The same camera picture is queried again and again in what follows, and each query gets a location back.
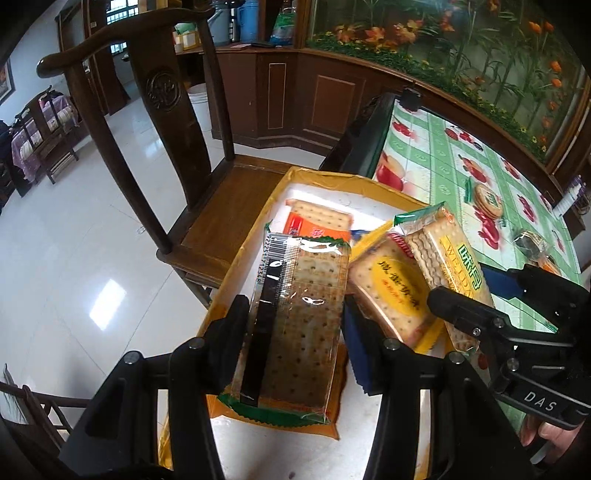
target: green tablecloth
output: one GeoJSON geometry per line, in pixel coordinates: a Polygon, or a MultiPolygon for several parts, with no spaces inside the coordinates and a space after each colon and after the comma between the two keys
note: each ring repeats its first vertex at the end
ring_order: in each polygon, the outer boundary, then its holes
{"type": "MultiPolygon", "coordinates": [[[[554,217],[547,201],[517,169],[473,135],[432,113],[406,111],[397,101],[383,150],[390,162],[398,163],[394,170],[404,193],[431,205],[447,202],[479,261],[504,269],[522,268],[526,258],[511,238],[514,231],[524,228],[537,232],[551,245],[549,253],[563,277],[581,283],[579,262],[564,220],[554,217]],[[474,207],[464,202],[469,176],[488,185],[504,201],[507,222],[498,228],[501,238],[497,248],[479,234],[482,222],[474,207]]],[[[496,308],[507,313],[515,326],[556,331],[519,300],[494,300],[496,308]]]]}

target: window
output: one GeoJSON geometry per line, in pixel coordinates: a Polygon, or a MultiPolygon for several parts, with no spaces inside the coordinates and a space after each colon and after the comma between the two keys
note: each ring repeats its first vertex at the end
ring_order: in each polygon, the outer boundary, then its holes
{"type": "MultiPolygon", "coordinates": [[[[122,18],[131,17],[139,13],[138,0],[111,0],[111,6],[107,10],[107,25],[117,22],[122,18]]],[[[114,55],[127,47],[125,42],[111,45],[111,53],[114,55]]]]}

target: wrapped cracker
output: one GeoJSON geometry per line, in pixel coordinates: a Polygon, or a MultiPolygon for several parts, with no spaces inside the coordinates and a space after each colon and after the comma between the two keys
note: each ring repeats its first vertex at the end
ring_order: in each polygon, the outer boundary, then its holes
{"type": "Polygon", "coordinates": [[[290,199],[285,203],[291,206],[291,212],[283,233],[314,238],[329,236],[341,238],[346,242],[350,240],[353,224],[353,216],[350,213],[303,200],[290,199]]]}
{"type": "MultiPolygon", "coordinates": [[[[404,236],[427,284],[440,285],[494,307],[491,292],[466,235],[444,204],[397,215],[395,232],[404,236]]],[[[453,346],[460,352],[478,342],[446,322],[453,346]]]]}
{"type": "Polygon", "coordinates": [[[415,348],[435,321],[427,307],[429,286],[404,239],[387,227],[355,245],[348,286],[386,336],[415,348]]]}
{"type": "Polygon", "coordinates": [[[268,233],[230,389],[235,411],[246,416],[240,402],[269,411],[267,423],[327,422],[349,253],[342,240],[268,233]]]}

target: green label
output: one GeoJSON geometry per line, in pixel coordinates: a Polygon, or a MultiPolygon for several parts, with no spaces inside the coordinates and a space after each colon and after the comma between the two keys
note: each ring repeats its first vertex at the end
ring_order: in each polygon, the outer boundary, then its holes
{"type": "Polygon", "coordinates": [[[482,277],[480,276],[480,272],[478,271],[478,267],[474,262],[474,259],[470,255],[466,244],[461,244],[457,249],[460,258],[462,259],[462,263],[468,272],[468,275],[472,279],[472,286],[474,290],[478,290],[482,287],[482,277]]]}

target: chair backrest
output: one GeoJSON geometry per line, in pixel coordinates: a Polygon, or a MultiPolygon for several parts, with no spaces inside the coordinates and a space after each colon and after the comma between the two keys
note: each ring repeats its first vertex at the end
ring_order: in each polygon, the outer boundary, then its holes
{"type": "Polygon", "coordinates": [[[52,130],[47,125],[47,122],[51,120],[51,118],[45,118],[45,114],[43,113],[39,103],[41,100],[47,100],[49,102],[51,113],[55,119],[56,125],[58,128],[62,128],[56,107],[53,105],[51,96],[52,93],[54,93],[54,90],[51,89],[50,85],[49,88],[43,90],[41,93],[38,93],[31,100],[29,100],[29,102],[25,105],[25,108],[14,116],[16,125],[24,131],[24,134],[26,135],[28,142],[31,144],[33,151],[36,148],[39,148],[41,145],[39,143],[35,145],[33,139],[31,138],[31,132],[34,133],[34,131],[37,130],[41,135],[42,141],[49,140],[52,134],[52,130]]]}
{"type": "Polygon", "coordinates": [[[207,25],[207,19],[214,12],[214,7],[209,4],[200,4],[192,10],[166,8],[134,15],[97,30],[81,44],[49,55],[37,65],[40,77],[60,73],[66,75],[78,111],[111,175],[139,221],[165,254],[171,251],[172,243],[135,181],[100,112],[82,62],[112,43],[127,43],[142,100],[183,186],[187,208],[191,209],[198,204],[212,181],[212,168],[201,128],[181,81],[172,27],[180,22],[197,24],[205,66],[209,68],[212,80],[208,87],[213,92],[225,156],[227,160],[233,160],[235,155],[222,73],[207,25]]]}

